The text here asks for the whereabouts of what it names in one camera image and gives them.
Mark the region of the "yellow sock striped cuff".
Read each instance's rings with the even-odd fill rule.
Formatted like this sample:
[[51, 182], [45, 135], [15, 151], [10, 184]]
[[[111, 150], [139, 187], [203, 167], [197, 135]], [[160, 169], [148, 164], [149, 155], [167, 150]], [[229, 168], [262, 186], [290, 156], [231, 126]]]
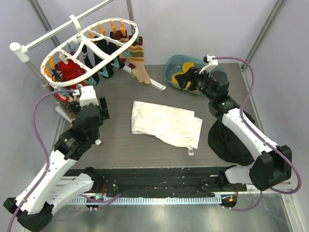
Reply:
[[190, 68], [194, 68], [194, 63], [192, 62], [186, 62], [182, 65], [182, 73], [186, 73], [190, 70]]

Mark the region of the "white oval clip hanger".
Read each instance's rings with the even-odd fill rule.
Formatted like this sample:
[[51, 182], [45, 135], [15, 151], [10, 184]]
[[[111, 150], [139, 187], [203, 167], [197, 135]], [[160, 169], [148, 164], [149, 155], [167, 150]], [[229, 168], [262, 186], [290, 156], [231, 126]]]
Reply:
[[[100, 34], [103, 34], [105, 36], [108, 36], [110, 37], [110, 32], [112, 31], [113, 33], [116, 33], [118, 30], [121, 31], [121, 33], [123, 35], [127, 35], [128, 36], [128, 40], [130, 40], [132, 38], [132, 28], [130, 25], [128, 24], [123, 24], [123, 25], [120, 25], [119, 22], [113, 22], [113, 27], [111, 27], [111, 24], [110, 23], [105, 23], [105, 24], [101, 24], [100, 26], [96, 26], [96, 27], [93, 27], [92, 28], [93, 31], [96, 31]], [[111, 42], [107, 42], [109, 47], [112, 49], [112, 52], [115, 52], [119, 46], [111, 43]], [[88, 47], [88, 57], [93, 65], [93, 67], [95, 67], [95, 60], [94, 60], [94, 52], [91, 51]], [[82, 52], [79, 54], [79, 56], [77, 57], [77, 59], [85, 65], [84, 63], [84, 59], [83, 59], [83, 55], [82, 55]], [[50, 75], [53, 79], [53, 81], [56, 81], [56, 82], [65, 82], [62, 80], [62, 73], [61, 71], [59, 71], [58, 69], [58, 62], [59, 61], [62, 61], [60, 59], [60, 56], [59, 56], [59, 53], [55, 53], [51, 60], [46, 63], [46, 66], [45, 66], [45, 72]], [[118, 68], [118, 69], [122, 69], [124, 67], [124, 63], [121, 63], [120, 62], [120, 55], [118, 55], [116, 57], [115, 60], [111, 61], [110, 62], [111, 65], [113, 66], [113, 68]], [[108, 74], [107, 74], [107, 71], [104, 71], [104, 72], [100, 72], [99, 74], [107, 77]], [[95, 80], [92, 78], [92, 76], [90, 76], [89, 78], [87, 78], [85, 81], [81, 81], [75, 85], [71, 85], [69, 87], [62, 87], [62, 89], [72, 89], [72, 90], [76, 90], [76, 89], [80, 89], [81, 87], [84, 87], [84, 86], [94, 86], [96, 84]]]

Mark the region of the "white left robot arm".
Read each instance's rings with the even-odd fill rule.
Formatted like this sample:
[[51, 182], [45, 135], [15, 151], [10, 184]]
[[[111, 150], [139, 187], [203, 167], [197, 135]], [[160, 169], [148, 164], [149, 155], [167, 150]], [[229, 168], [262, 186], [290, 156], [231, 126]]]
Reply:
[[86, 191], [97, 193], [102, 189], [104, 178], [93, 167], [85, 168], [77, 178], [59, 190], [54, 190], [54, 187], [96, 143], [99, 127], [108, 118], [104, 97], [98, 100], [98, 104], [80, 106], [73, 126], [60, 135], [47, 163], [35, 179], [19, 196], [5, 200], [3, 206], [22, 227], [31, 232], [40, 232], [71, 199]]

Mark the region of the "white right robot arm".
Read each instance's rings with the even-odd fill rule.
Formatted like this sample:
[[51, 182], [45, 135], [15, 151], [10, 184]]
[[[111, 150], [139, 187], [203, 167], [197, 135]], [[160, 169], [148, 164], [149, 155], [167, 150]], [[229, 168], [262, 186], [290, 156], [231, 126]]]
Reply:
[[287, 145], [279, 146], [268, 139], [240, 111], [240, 106], [229, 96], [229, 81], [225, 72], [202, 71], [191, 67], [187, 72], [175, 75], [181, 89], [197, 90], [208, 100], [210, 113], [230, 129], [244, 144], [254, 159], [249, 166], [233, 166], [218, 178], [224, 191], [236, 183], [251, 184], [265, 191], [291, 178], [292, 151]]

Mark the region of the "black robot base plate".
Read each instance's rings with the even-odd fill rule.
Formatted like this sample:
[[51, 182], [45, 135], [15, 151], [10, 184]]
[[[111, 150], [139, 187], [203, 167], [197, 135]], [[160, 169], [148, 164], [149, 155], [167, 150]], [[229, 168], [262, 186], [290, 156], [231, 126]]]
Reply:
[[108, 197], [122, 198], [198, 198], [213, 197], [216, 192], [246, 192], [247, 181], [229, 184], [227, 167], [104, 168], [99, 190]]

